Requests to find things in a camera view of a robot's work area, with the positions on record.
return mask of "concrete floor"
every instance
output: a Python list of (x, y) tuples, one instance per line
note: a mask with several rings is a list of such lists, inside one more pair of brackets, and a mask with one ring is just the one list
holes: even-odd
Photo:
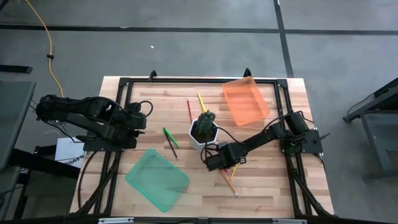
[[(272, 0), (31, 1), (52, 25), (277, 28)], [(287, 29), (398, 29), (394, 0), (280, 0), (280, 6)], [(39, 24), (29, 7), (16, 0), (0, 12), (0, 23)], [(159, 75), (240, 77), (249, 67), (255, 77), (287, 76), (278, 34), (51, 34), (53, 70), (70, 98), (97, 95), (103, 76), (149, 75), (151, 70)], [(287, 35), (294, 77), (305, 80), (313, 119), (321, 133), (331, 132), (323, 141), (326, 175), (335, 213), (341, 217), (398, 222), (396, 182), (362, 181), (363, 174), (379, 169), (379, 162), (360, 121), (348, 125), (342, 120), (351, 105), (397, 77), (397, 42), (396, 35)], [(0, 73), (0, 79), (37, 82), (35, 101), (49, 93), (59, 95), (47, 70), (45, 32), (0, 30), (0, 49), (1, 63), (34, 68), (30, 75)], [(43, 134), (49, 129), (28, 113), (17, 147), (33, 151), (36, 145), (55, 144), (57, 136)], [(84, 133), (72, 125), (68, 132)], [(52, 197), (71, 197), (71, 192), (61, 193)], [(67, 210), (68, 203), (55, 206), (48, 197), (39, 198), (31, 202), (36, 212), (41, 210), (39, 215)]]

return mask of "potted plant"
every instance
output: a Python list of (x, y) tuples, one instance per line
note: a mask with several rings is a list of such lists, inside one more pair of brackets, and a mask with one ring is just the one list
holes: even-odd
[(218, 135), (218, 127), (214, 123), (216, 115), (209, 110), (202, 113), (198, 119), (192, 121), (191, 128), (189, 129), (189, 136), (195, 149), (202, 150), (207, 145), (215, 143)]

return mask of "green plastic bin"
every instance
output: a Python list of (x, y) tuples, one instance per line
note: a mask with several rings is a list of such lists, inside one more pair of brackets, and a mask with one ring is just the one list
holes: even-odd
[(162, 212), (173, 207), (189, 184), (189, 177), (154, 149), (146, 150), (125, 180)]

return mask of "orange tray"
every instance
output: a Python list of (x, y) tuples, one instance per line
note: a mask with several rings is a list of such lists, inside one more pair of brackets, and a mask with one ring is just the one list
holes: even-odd
[(238, 126), (264, 119), (269, 115), (267, 104), (252, 77), (224, 83), (223, 93)]

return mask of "wooden tabletop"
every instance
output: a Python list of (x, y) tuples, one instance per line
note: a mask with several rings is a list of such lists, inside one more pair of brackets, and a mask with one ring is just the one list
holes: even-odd
[[(100, 96), (116, 99), (120, 77), (104, 77)], [(301, 110), (306, 118), (311, 119), (311, 111), (305, 91), (304, 80), (288, 78), (290, 99), (293, 110)], [(291, 218), (294, 217), (292, 199), (285, 157), (280, 152), (279, 142), (272, 141), (249, 153), (247, 163), (240, 165), (232, 180), (239, 197), (228, 187), (217, 171), (208, 172), (200, 160), (200, 151), (192, 148), (188, 130), (190, 118), (187, 100), (190, 102), (193, 119), (201, 108), (197, 91), (206, 108), (216, 114), (215, 123), (229, 131), (237, 140), (242, 141), (258, 132), (273, 118), (277, 117), (274, 87), (270, 84), (258, 85), (266, 101), (270, 115), (264, 121), (237, 127), (231, 112), (223, 98), (219, 83), (135, 83), (131, 102), (149, 100), (154, 105), (152, 114), (147, 119), (145, 134), (138, 137), (137, 147), (122, 153), (118, 180), (114, 193), (112, 216), (130, 217), (223, 217), (223, 218)], [(122, 102), (126, 96), (123, 92)], [(281, 92), (283, 106), (285, 101)], [(142, 112), (147, 113), (149, 105), (142, 105)], [(179, 161), (167, 142), (163, 127), (166, 127), (180, 144), (176, 149)], [(232, 139), (220, 131), (218, 142)], [(181, 169), (190, 178), (189, 187), (174, 207), (162, 213), (125, 180), (125, 175), (141, 158), (146, 149), (156, 151)], [(88, 165), (81, 187), (82, 203), (93, 193), (98, 185), (104, 153), (99, 152)], [(325, 171), (319, 158), (312, 154), (303, 154), (303, 165), (308, 188), (324, 208), (333, 213)], [(108, 198), (108, 188), (104, 191), (101, 210)], [(304, 211), (301, 190), (297, 191), (300, 208)], [(73, 198), (71, 212), (78, 210), (77, 194)]]

